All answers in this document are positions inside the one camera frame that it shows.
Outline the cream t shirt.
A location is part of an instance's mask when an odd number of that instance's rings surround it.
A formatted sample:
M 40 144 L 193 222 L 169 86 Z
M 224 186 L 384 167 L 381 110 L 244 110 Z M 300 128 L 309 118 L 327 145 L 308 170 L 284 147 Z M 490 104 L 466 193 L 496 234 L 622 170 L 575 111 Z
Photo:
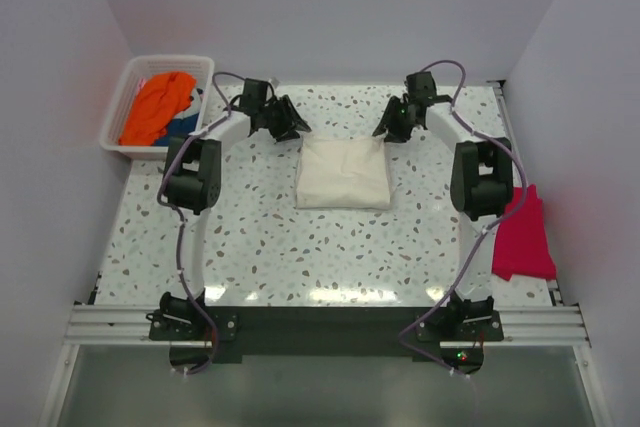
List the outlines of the cream t shirt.
M 391 197 L 381 138 L 303 137 L 295 182 L 298 209 L 387 210 Z

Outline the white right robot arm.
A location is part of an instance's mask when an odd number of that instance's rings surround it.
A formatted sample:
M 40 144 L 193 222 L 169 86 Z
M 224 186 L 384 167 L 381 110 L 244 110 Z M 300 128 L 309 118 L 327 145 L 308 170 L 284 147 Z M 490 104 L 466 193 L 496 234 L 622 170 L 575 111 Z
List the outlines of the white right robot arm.
M 453 286 L 438 302 L 435 320 L 445 323 L 452 337 L 466 340 L 493 315 L 492 230 L 513 199 L 511 143 L 467 123 L 454 99 L 437 92 L 429 71 L 408 75 L 405 86 L 402 96 L 389 99 L 373 135 L 388 143 L 406 143 L 414 129 L 422 128 L 453 154 L 449 193 L 459 214 L 460 267 Z

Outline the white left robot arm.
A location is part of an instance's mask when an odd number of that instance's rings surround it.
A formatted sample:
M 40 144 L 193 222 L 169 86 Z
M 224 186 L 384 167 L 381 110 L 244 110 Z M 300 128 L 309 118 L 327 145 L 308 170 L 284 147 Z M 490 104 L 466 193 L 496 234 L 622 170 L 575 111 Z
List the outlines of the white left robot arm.
M 200 337 L 207 327 L 203 295 L 204 240 L 209 216 L 222 191 L 225 152 L 260 130 L 277 142 L 309 133 L 311 127 L 289 96 L 277 96 L 272 83 L 247 78 L 242 92 L 224 98 L 213 122 L 169 140 L 157 202 L 178 215 L 176 273 L 178 287 L 163 296 L 184 301 L 172 317 L 173 329 L 185 339 Z

